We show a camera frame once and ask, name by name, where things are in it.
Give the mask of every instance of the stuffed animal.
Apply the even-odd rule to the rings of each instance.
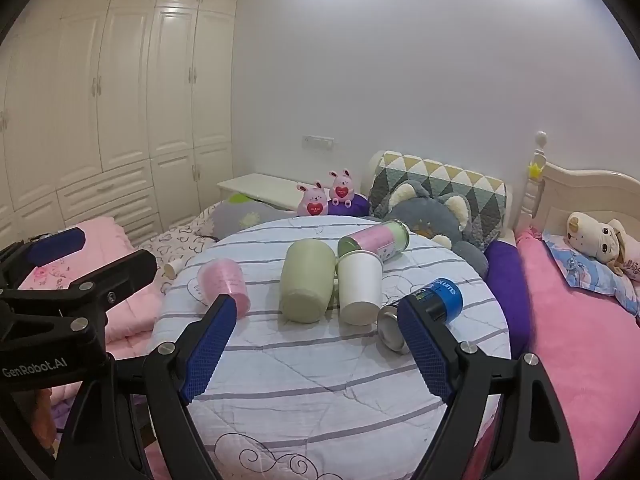
[[[484,279],[489,263],[484,253],[462,239],[471,230],[471,208],[466,198],[450,193],[437,199],[415,180],[396,188],[389,198],[389,213],[385,220],[403,222],[416,234],[430,238],[452,250]]]
[[[298,184],[296,187],[304,193],[300,204],[298,204],[298,216],[329,214],[329,201],[327,200],[322,184],[316,182],[313,187]]]
[[[329,174],[335,177],[334,183],[329,190],[329,198],[332,203],[338,205],[344,202],[345,207],[351,207],[351,200],[353,200],[355,190],[353,189],[353,180],[351,180],[349,170],[342,170],[342,175],[338,175],[335,171],[330,171]]]
[[[571,247],[596,258],[617,275],[640,281],[640,242],[628,235],[618,220],[604,224],[585,213],[571,213],[566,238]]]

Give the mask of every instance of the blue can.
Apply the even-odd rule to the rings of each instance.
[[[398,305],[409,301],[417,310],[429,314],[437,322],[448,323],[462,312],[462,293],[458,286],[447,278],[439,278],[429,285],[408,294],[380,309],[378,313],[378,334],[390,350],[408,354],[409,348],[398,327]]]

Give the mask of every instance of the green cup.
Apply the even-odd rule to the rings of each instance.
[[[280,276],[280,310],[287,319],[314,323],[324,315],[334,291],[335,253],[323,241],[293,242]]]

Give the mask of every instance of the pink bedsheet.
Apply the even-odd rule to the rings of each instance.
[[[640,412],[640,328],[613,298],[569,288],[544,243],[518,237],[540,356],[574,441],[580,480],[593,480]]]
[[[60,258],[44,267],[36,267],[20,288],[67,288],[73,280],[134,251],[122,227],[113,218],[98,217],[80,222],[86,241],[82,250]],[[116,359],[144,355],[151,337],[162,295],[157,283],[133,294],[110,311],[105,328],[107,351]],[[76,394],[79,383],[53,389],[52,404]]]

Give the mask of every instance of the pink plastic cup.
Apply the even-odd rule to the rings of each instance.
[[[246,283],[242,269],[235,261],[219,258],[204,264],[198,272],[198,283],[208,304],[213,304],[220,294],[228,294],[236,302],[238,318],[249,312],[251,304]]]

